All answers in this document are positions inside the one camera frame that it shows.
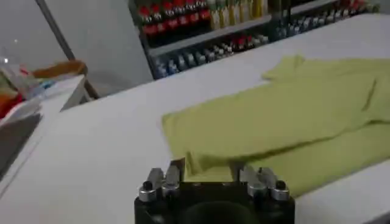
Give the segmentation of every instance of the red object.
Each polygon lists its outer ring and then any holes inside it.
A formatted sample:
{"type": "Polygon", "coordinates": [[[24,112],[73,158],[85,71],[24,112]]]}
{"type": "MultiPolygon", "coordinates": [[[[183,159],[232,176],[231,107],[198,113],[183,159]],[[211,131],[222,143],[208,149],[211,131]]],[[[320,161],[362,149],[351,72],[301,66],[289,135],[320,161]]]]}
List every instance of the red object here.
{"type": "Polygon", "coordinates": [[[163,16],[160,13],[160,7],[157,4],[152,4],[152,10],[153,10],[153,20],[157,27],[157,32],[160,34],[165,33],[166,31],[166,24],[163,21],[163,16]]]}
{"type": "Polygon", "coordinates": [[[353,4],[352,4],[352,8],[354,9],[358,9],[360,6],[364,5],[364,1],[362,0],[354,0],[353,4]]]}
{"type": "Polygon", "coordinates": [[[167,26],[171,30],[175,30],[179,26],[179,22],[173,11],[173,4],[171,2],[164,2],[164,11],[167,26]]]}
{"type": "Polygon", "coordinates": [[[202,18],[202,20],[209,20],[210,19],[209,9],[200,11],[200,18],[202,18]]]}
{"type": "Polygon", "coordinates": [[[8,101],[2,108],[0,108],[0,119],[4,118],[7,113],[12,110],[13,107],[23,102],[23,97],[21,94],[18,94],[15,98],[8,101]]]}
{"type": "Polygon", "coordinates": [[[146,36],[151,37],[157,33],[157,26],[153,24],[151,13],[146,6],[140,8],[140,16],[142,19],[142,30],[146,36]]]}
{"type": "Polygon", "coordinates": [[[175,13],[179,18],[179,23],[181,26],[187,26],[190,22],[186,16],[186,9],[184,5],[184,0],[174,0],[175,13]]]}
{"type": "Polygon", "coordinates": [[[149,16],[150,15],[149,9],[147,9],[146,6],[142,6],[140,8],[140,14],[141,14],[141,16],[149,16]]]}
{"type": "Polygon", "coordinates": [[[192,24],[197,24],[199,22],[199,13],[194,0],[187,0],[187,9],[190,13],[190,22],[192,24]]]}

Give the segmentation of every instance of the bottle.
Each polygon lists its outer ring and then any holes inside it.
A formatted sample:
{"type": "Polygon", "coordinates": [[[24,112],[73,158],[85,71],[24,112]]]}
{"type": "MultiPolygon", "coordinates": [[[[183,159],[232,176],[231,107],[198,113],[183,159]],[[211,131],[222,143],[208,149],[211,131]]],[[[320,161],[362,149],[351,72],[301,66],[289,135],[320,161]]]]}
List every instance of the bottle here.
{"type": "Polygon", "coordinates": [[[186,11],[188,13],[188,18],[191,24],[191,29],[199,30],[199,12],[195,5],[194,0],[186,0],[186,11]]]}
{"type": "Polygon", "coordinates": [[[227,7],[226,0],[218,0],[219,8],[219,20],[221,22],[221,28],[228,27],[230,25],[229,8],[227,7]]]}
{"type": "Polygon", "coordinates": [[[251,50],[253,48],[255,48],[255,45],[254,45],[254,43],[252,41],[252,36],[248,36],[247,37],[247,41],[246,41],[246,49],[247,50],[251,50]]]}
{"type": "Polygon", "coordinates": [[[342,20],[342,10],[337,10],[335,13],[335,22],[342,20]]]}
{"type": "Polygon", "coordinates": [[[196,52],[195,57],[199,66],[206,64],[206,56],[202,55],[200,52],[196,52]]]}
{"type": "Polygon", "coordinates": [[[162,79],[169,76],[168,71],[166,70],[166,66],[163,63],[156,65],[157,67],[157,78],[162,79]]]}
{"type": "Polygon", "coordinates": [[[319,17],[315,16],[311,22],[311,26],[313,29],[317,28],[319,26],[319,17]]]}
{"type": "Polygon", "coordinates": [[[248,1],[248,9],[249,9],[249,20],[252,20],[255,18],[254,16],[254,0],[247,0],[248,1]]]}
{"type": "Polygon", "coordinates": [[[305,21],[303,22],[303,31],[309,31],[311,29],[311,22],[312,22],[312,17],[307,17],[305,21]]]}
{"type": "Polygon", "coordinates": [[[289,24],[288,25],[288,36],[289,37],[292,37],[292,36],[295,36],[295,30],[294,30],[295,26],[292,25],[292,24],[289,24]]]}
{"type": "Polygon", "coordinates": [[[261,41],[261,43],[262,43],[263,45],[269,44],[269,38],[268,38],[267,36],[260,35],[259,39],[260,39],[260,41],[261,41]]]}
{"type": "Polygon", "coordinates": [[[218,60],[224,58],[225,51],[222,48],[219,48],[217,45],[214,45],[213,50],[214,50],[215,56],[218,60]]]}
{"type": "Polygon", "coordinates": [[[210,15],[210,9],[208,8],[206,0],[197,0],[196,6],[199,11],[200,16],[200,26],[202,30],[210,30],[211,25],[211,15],[210,15]]]}
{"type": "Polygon", "coordinates": [[[178,28],[179,28],[179,21],[176,18],[173,4],[171,2],[165,1],[164,2],[164,17],[166,22],[167,30],[167,36],[174,37],[178,34],[178,28]]]}
{"type": "Polygon", "coordinates": [[[179,69],[177,68],[177,65],[175,64],[175,61],[172,59],[170,59],[168,62],[168,71],[169,71],[169,75],[174,75],[180,72],[179,69]]]}
{"type": "Polygon", "coordinates": [[[160,7],[157,4],[152,4],[152,18],[154,24],[157,28],[157,33],[155,35],[155,40],[158,45],[165,44],[165,35],[166,35],[166,24],[163,21],[163,16],[160,11],[160,7]]]}
{"type": "Polygon", "coordinates": [[[250,20],[248,0],[241,0],[239,11],[240,11],[240,20],[242,23],[250,20]]]}
{"type": "Polygon", "coordinates": [[[179,22],[177,33],[180,35],[186,35],[190,31],[190,21],[186,14],[184,0],[174,0],[174,11],[179,22]]]}
{"type": "Polygon", "coordinates": [[[260,47],[262,45],[261,40],[257,37],[252,37],[252,42],[255,47],[260,47]]]}
{"type": "Polygon", "coordinates": [[[234,51],[237,53],[246,51],[245,37],[241,37],[240,39],[238,39],[236,49],[234,51]]]}
{"type": "Polygon", "coordinates": [[[229,3],[230,25],[234,26],[241,22],[239,19],[239,0],[230,0],[229,3]]]}
{"type": "Polygon", "coordinates": [[[349,15],[350,15],[350,10],[349,9],[344,9],[342,11],[342,18],[343,19],[349,18],[349,15]]]}
{"type": "Polygon", "coordinates": [[[216,5],[216,0],[208,0],[208,6],[210,8],[211,14],[211,28],[213,30],[218,30],[221,28],[221,21],[219,19],[218,7],[216,5]]]}
{"type": "Polygon", "coordinates": [[[154,24],[150,11],[146,6],[140,8],[139,14],[142,22],[142,31],[146,36],[147,42],[151,47],[154,47],[157,26],[154,24]]]}
{"type": "Polygon", "coordinates": [[[229,45],[227,45],[225,43],[222,43],[221,47],[223,48],[223,50],[225,50],[225,55],[226,56],[234,54],[233,53],[233,48],[231,46],[229,46],[229,45]]]}
{"type": "Polygon", "coordinates": [[[261,16],[268,14],[268,0],[259,0],[261,1],[261,16]]]}
{"type": "Polygon", "coordinates": [[[335,10],[331,10],[329,15],[327,16],[326,23],[331,24],[335,22],[335,10]]]}
{"type": "Polygon", "coordinates": [[[182,55],[179,55],[177,57],[178,63],[179,63],[179,69],[180,71],[185,71],[188,69],[187,64],[185,63],[184,57],[182,55]]]}
{"type": "Polygon", "coordinates": [[[253,1],[253,18],[259,18],[263,16],[263,1],[254,0],[253,1]]]}
{"type": "Polygon", "coordinates": [[[215,57],[215,53],[212,52],[212,51],[209,51],[208,49],[204,49],[204,54],[207,58],[207,61],[210,63],[210,62],[213,62],[216,60],[216,57],[215,57]]]}
{"type": "Polygon", "coordinates": [[[187,64],[189,68],[196,67],[196,61],[193,54],[185,53],[185,57],[187,59],[187,64]]]}

